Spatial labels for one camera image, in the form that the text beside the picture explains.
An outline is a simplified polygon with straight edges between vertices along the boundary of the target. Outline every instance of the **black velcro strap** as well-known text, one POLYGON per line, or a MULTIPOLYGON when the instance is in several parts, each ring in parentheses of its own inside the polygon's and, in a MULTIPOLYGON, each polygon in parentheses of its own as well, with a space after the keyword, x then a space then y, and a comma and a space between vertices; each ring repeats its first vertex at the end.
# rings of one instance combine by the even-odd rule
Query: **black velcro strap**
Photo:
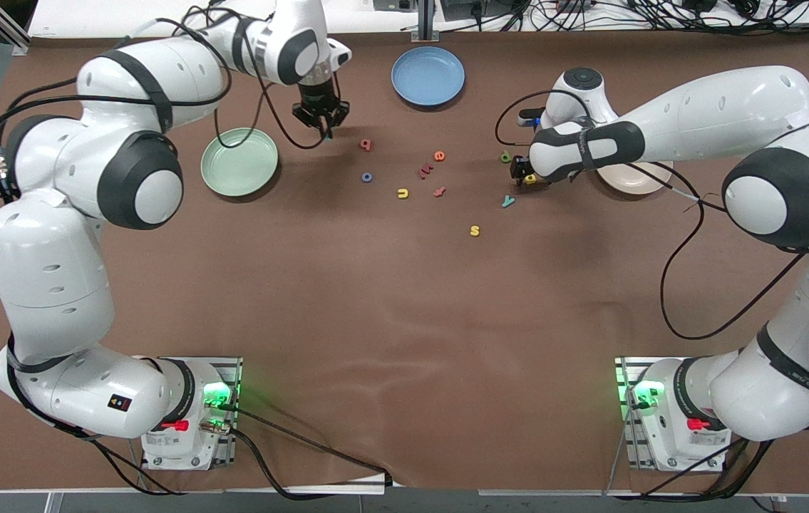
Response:
POLYGON ((157 82, 157 78, 154 78, 154 75, 141 64, 141 61, 120 50, 110 50, 100 56, 115 61, 138 81, 144 92, 148 94, 150 101, 154 103, 157 121, 160 123, 160 133, 170 131, 173 128, 173 106, 170 99, 167 98, 167 93, 163 92, 163 88, 160 87, 160 82, 157 82))
POLYGON ((581 165, 584 166, 584 171, 596 171, 597 169, 594 159, 591 158, 591 149, 587 146, 587 133, 590 130, 590 127, 585 127, 578 133, 578 152, 581 153, 581 165))
POLYGON ((701 410, 696 407, 695 403, 692 403, 689 393, 686 392, 686 373, 690 367, 692 367, 692 364, 696 363, 698 360, 701 360, 701 358, 687 358, 682 361, 680 367, 677 367, 677 371, 674 374, 674 396, 677 398, 677 403, 680 405, 680 409, 684 412, 686 418, 698 419, 708 423, 708 427, 705 429, 709 431, 727 429, 720 420, 702 413, 701 410))
POLYGON ((14 356, 14 334, 11 334, 8 337, 6 360, 8 361, 8 365, 11 365, 11 368, 19 373, 39 374, 43 371, 52 369, 52 367, 62 363, 67 358, 68 356, 59 356, 57 358, 50 358, 50 360, 44 361, 43 363, 37 363, 36 365, 25 365, 21 363, 16 356, 14 356))
POLYGON ((809 371, 791 360, 788 355, 779 349, 775 341, 772 341, 772 337, 768 334, 768 324, 759 329, 756 334, 756 341, 759 342, 760 350, 768 357, 769 364, 773 369, 779 371, 782 376, 792 380, 792 382, 809 390, 809 371))
POLYGON ((234 32, 234 41, 232 42, 232 52, 234 53, 234 65, 236 69, 239 71, 251 75, 248 69, 245 68, 245 59, 242 58, 242 45, 245 43, 245 30, 248 29, 254 19, 248 19, 247 17, 242 17, 239 20, 239 23, 236 24, 236 31, 234 32))
POLYGON ((192 399, 195 397, 195 376, 192 375, 192 371, 189 370, 189 366, 185 364, 185 361, 170 360, 170 358, 160 358, 160 360, 169 361, 182 373, 182 398, 179 400, 179 405, 176 405, 172 412, 167 413, 167 416, 163 417, 163 420, 153 431, 160 431, 162 429, 160 425, 163 425, 163 423, 173 423, 185 417, 185 413, 192 407, 192 399))

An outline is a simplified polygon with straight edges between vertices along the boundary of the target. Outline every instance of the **red button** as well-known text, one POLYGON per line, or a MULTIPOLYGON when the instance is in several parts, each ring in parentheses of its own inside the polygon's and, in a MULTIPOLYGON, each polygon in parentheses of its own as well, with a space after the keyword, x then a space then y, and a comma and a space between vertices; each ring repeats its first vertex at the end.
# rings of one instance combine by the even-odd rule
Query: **red button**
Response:
POLYGON ((173 428, 176 431, 189 431, 189 421, 180 420, 173 423, 162 423, 161 428, 173 428))
POLYGON ((692 431, 699 431, 700 429, 709 428, 711 423, 705 422, 700 419, 686 419, 686 427, 692 431))

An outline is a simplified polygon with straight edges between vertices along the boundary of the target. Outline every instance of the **small black sticker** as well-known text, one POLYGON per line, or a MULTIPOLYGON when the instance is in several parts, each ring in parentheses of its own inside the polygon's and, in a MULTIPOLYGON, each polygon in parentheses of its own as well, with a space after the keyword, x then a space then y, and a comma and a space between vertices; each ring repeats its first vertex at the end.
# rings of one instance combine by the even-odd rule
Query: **small black sticker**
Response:
POLYGON ((112 396, 110 396, 110 402, 107 403, 107 406, 114 410, 128 412, 128 406, 131 406, 131 399, 128 399, 128 397, 122 397, 121 395, 112 394, 112 396))

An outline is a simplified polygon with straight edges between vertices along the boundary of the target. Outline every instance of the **brown table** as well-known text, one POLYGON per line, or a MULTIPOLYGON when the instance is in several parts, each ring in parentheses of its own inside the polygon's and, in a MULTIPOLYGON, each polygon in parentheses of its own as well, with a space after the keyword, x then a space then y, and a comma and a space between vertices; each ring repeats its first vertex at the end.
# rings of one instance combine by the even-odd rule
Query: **brown table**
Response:
MULTIPOLYGON (((783 64, 809 77, 809 38, 449 35, 441 46, 462 58, 467 85, 435 113, 406 106, 392 90, 391 65, 411 48, 405 36, 340 39, 355 55, 341 73, 348 121, 332 142, 300 152, 265 116, 261 128, 277 141, 283 168, 255 201, 224 201, 203 184, 210 120, 173 131, 185 167, 182 210, 154 232, 110 227, 103 236, 117 308, 104 344, 128 354, 242 355, 244 405, 258 390, 311 427, 264 415, 383 465, 408 487, 602 489, 622 422, 613 358, 740 347, 793 282, 713 341, 676 340, 659 317, 658 278, 695 222, 687 201, 629 201, 593 175, 518 191, 499 163, 493 123, 514 98, 579 65, 603 72, 620 113, 731 68, 783 64), (373 140, 372 152, 359 149, 362 138, 373 140), (421 181, 416 171, 436 150, 448 159, 421 181), (362 184, 362 172, 374 182, 362 184), (434 198, 440 186, 448 191, 434 198), (408 200, 397 199, 400 187, 408 200), (517 202, 503 209, 507 194, 517 202), (470 237, 472 224, 481 237, 470 237)), ((71 45, 14 59, 0 106, 71 77, 103 49, 71 45)), ((273 91, 294 136, 312 140, 290 116, 294 88, 273 91)), ((257 94, 257 82, 238 79, 222 127, 248 123, 257 94)), ((79 113, 78 105, 45 111, 79 113)), ((514 127, 505 134, 529 136, 514 127)), ((735 162, 678 167, 702 192, 716 192, 735 162)), ((672 269, 669 313, 685 331, 714 328, 788 260, 709 212, 672 269)), ((7 328, 0 305, 0 347, 7 328)), ((369 473, 242 427, 284 484, 369 473)), ((265 486, 247 451, 238 452, 231 470, 164 480, 183 489, 265 486)), ((620 465, 614 487, 661 479, 620 465)), ((92 448, 0 393, 0 488, 121 486, 92 448)), ((809 493, 809 432, 779 442, 746 490, 809 493)))

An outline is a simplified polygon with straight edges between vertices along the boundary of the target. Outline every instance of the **white robot link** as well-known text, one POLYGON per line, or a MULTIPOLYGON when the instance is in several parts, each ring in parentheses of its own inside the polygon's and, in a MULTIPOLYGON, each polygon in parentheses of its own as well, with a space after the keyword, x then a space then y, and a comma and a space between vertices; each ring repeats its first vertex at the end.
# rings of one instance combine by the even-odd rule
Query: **white robot link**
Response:
POLYGON ((646 371, 633 400, 648 406, 638 415, 656 467, 694 464, 727 444, 731 431, 759 442, 809 428, 806 78, 778 66, 728 71, 680 85, 622 117, 593 69, 567 71, 554 90, 564 92, 519 118, 539 130, 529 158, 515 160, 512 178, 536 172, 558 182, 618 163, 747 155, 723 181, 729 217, 760 241, 807 254, 788 304, 742 350, 669 358, 646 371))
POLYGON ((0 352, 0 389, 43 421, 144 435, 148 460, 163 468, 209 467, 224 420, 215 406, 231 390, 208 363, 133 358, 99 345, 113 322, 103 225, 151 230, 179 209, 182 169, 163 134, 217 108, 224 62, 299 85, 294 114, 323 138, 349 108, 332 76, 350 50, 327 38, 320 0, 280 0, 268 20, 241 14, 243 3, 219 3, 195 38, 135 43, 91 59, 78 72, 79 95, 151 101, 82 100, 79 120, 27 118, 9 136, 6 170, 0 162, 8 185, 0 298, 13 333, 0 352), (12 195, 20 199, 9 202, 12 195))

